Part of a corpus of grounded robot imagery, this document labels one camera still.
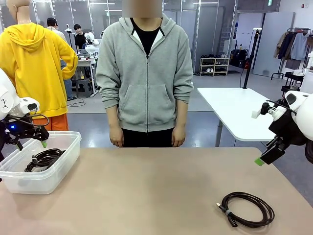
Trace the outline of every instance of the person's left hand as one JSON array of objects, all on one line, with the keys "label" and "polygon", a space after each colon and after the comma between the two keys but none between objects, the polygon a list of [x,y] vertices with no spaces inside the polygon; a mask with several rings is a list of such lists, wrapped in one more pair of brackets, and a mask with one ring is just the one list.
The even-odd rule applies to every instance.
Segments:
[{"label": "person's left hand", "polygon": [[180,147],[185,142],[186,134],[184,126],[175,126],[172,132],[172,146]]}]

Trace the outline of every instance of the person's right hand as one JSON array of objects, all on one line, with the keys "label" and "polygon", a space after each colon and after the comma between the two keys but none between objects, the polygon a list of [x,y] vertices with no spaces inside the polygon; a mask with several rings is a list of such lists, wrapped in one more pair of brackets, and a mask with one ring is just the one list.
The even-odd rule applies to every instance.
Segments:
[{"label": "person's right hand", "polygon": [[110,127],[110,141],[116,147],[123,147],[124,134],[122,128],[119,125]]}]

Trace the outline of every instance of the black pants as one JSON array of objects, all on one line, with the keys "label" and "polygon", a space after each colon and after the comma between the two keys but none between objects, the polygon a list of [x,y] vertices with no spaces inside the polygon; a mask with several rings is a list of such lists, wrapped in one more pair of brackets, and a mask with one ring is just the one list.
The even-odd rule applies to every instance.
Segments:
[{"label": "black pants", "polygon": [[173,129],[138,132],[123,129],[125,148],[171,148]]}]

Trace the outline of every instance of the yellow hoodie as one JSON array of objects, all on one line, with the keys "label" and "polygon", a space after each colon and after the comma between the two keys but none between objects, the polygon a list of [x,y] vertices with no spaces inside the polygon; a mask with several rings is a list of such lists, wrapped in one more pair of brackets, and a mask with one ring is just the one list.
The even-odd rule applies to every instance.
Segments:
[{"label": "yellow hoodie", "polygon": [[[60,58],[67,64],[62,71]],[[63,79],[74,75],[77,63],[74,50],[40,25],[13,25],[0,35],[0,68],[11,79],[18,96],[37,100],[37,113],[47,117],[67,112]]]}]

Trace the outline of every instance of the glass wall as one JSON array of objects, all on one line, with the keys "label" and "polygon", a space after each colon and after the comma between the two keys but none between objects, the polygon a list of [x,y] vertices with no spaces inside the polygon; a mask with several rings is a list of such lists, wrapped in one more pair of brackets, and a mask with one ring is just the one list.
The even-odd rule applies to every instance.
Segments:
[{"label": "glass wall", "polygon": [[[180,25],[188,35],[193,67],[199,68],[201,55],[229,54],[237,0],[164,0],[163,12]],[[5,0],[0,0],[2,28],[15,24]],[[100,39],[110,24],[122,17],[122,0],[32,0],[32,22],[46,27],[46,19],[55,17],[59,30],[67,24],[73,30],[79,24],[84,32]],[[69,42],[74,35],[65,33]]]}]

